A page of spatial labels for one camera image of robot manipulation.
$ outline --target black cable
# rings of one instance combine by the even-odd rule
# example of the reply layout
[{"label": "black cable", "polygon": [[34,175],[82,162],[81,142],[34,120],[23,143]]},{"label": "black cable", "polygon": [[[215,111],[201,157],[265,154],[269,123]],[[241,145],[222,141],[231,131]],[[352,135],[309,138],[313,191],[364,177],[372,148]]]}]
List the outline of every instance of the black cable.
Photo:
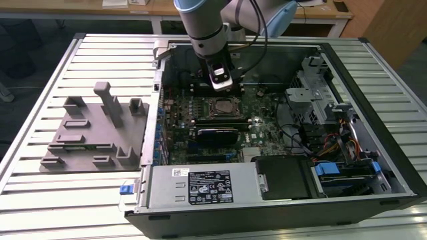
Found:
[{"label": "black cable", "polygon": [[254,10],[255,10],[257,20],[258,20],[258,31],[257,31],[257,34],[255,34],[255,38],[254,38],[254,40],[253,40],[250,43],[247,43],[247,44],[245,44],[245,45],[242,45],[242,46],[238,46],[238,47],[235,47],[235,48],[231,48],[231,49],[229,50],[230,52],[234,52],[234,51],[237,51],[237,50],[242,50],[242,49],[246,49],[247,47],[251,47],[251,46],[254,45],[254,43],[257,43],[257,41],[258,41],[258,39],[259,39],[259,37],[261,37],[261,32],[262,32],[262,17],[261,17],[259,12],[257,11],[257,7],[255,7],[253,1],[251,1],[251,4],[253,4]]},{"label": "black cable", "polygon": [[13,145],[13,141],[9,141],[9,140],[0,140],[0,144]]},{"label": "black cable", "polygon": [[266,23],[266,19],[265,19],[265,15],[264,15],[264,12],[261,10],[261,6],[258,4],[258,2],[255,0],[250,0],[251,4],[253,4],[253,7],[255,9],[255,14],[257,16],[259,15],[261,16],[261,20],[262,20],[262,24],[264,24],[264,27],[265,27],[265,48],[264,48],[264,52],[262,52],[262,55],[259,56],[259,59],[257,60],[257,62],[254,62],[254,64],[242,71],[243,75],[251,71],[253,68],[255,68],[255,66],[262,62],[266,54],[268,54],[268,45],[269,45],[269,30],[268,30],[268,23]]},{"label": "black cable", "polygon": [[300,1],[297,1],[297,4],[302,7],[302,11],[305,12],[305,24],[308,23],[308,15],[306,15],[306,7],[300,3]]}]

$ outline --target aluminum extrusion table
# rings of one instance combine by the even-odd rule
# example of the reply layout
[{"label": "aluminum extrusion table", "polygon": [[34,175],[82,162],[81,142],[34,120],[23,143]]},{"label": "aluminum extrusion table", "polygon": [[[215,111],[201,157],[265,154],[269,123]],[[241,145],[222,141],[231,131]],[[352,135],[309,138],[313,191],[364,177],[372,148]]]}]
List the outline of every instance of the aluminum extrusion table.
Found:
[{"label": "aluminum extrusion table", "polygon": [[[157,71],[155,40],[187,40],[181,35],[87,34],[74,39],[46,89],[0,164],[2,239],[142,240],[127,222],[125,207],[135,196],[121,198],[119,186],[141,172],[47,174],[39,171],[66,110],[67,96],[101,102],[93,87],[109,80],[121,102],[151,102]],[[427,179],[427,108],[369,43],[342,38],[280,38],[282,42],[329,42],[424,179]],[[321,226],[225,234],[197,239],[317,240],[426,239],[427,205],[394,210],[346,226]]]}]

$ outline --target metal bracket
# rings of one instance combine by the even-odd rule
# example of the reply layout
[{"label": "metal bracket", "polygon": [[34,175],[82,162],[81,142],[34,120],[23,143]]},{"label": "metal bracket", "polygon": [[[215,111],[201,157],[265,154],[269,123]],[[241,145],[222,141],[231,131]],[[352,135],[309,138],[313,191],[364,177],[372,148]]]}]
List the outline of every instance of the metal bracket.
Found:
[{"label": "metal bracket", "polygon": [[320,93],[314,94],[309,88],[289,88],[286,94],[296,103],[310,103],[313,100],[322,99],[322,95]]},{"label": "metal bracket", "polygon": [[262,193],[269,192],[268,179],[265,174],[258,174],[259,190]]},{"label": "metal bracket", "polygon": [[336,120],[336,114],[337,113],[346,113],[354,108],[354,106],[350,103],[338,103],[333,104],[330,103],[325,108],[325,113],[328,116],[328,121]]},{"label": "metal bracket", "polygon": [[161,60],[170,55],[170,41],[169,40],[157,40],[154,41],[153,55],[155,60]]}]

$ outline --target white label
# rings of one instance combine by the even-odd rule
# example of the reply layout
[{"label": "white label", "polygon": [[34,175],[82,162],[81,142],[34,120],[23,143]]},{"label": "white label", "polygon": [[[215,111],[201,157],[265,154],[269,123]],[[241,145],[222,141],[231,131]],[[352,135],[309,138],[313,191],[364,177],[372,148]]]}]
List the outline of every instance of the white label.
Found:
[{"label": "white label", "polygon": [[223,194],[219,198],[225,199],[225,198],[231,198],[234,195],[231,193],[226,193]]},{"label": "white label", "polygon": [[190,168],[174,168],[173,177],[187,177],[189,172],[190,172]]},{"label": "white label", "polygon": [[131,14],[149,14],[147,11],[131,11]]},{"label": "white label", "polygon": [[338,18],[338,19],[352,19],[353,16],[338,15],[337,18]]}]

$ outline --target wooden desk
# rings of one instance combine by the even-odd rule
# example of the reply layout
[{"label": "wooden desk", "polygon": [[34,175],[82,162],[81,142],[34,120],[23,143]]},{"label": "wooden desk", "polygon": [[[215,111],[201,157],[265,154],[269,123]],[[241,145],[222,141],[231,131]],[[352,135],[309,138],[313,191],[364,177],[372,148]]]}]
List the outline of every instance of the wooden desk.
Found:
[{"label": "wooden desk", "polygon": [[[350,12],[340,12],[333,0],[316,7],[298,9],[294,24],[333,25],[329,37],[340,37]],[[154,34],[162,34],[162,21],[181,21],[174,0],[151,0],[149,5],[103,9],[103,0],[0,0],[0,18],[79,19],[79,20],[146,20],[151,21]]]},{"label": "wooden desk", "polygon": [[357,14],[342,33],[365,37],[397,70],[427,36],[426,0],[345,0]]}]

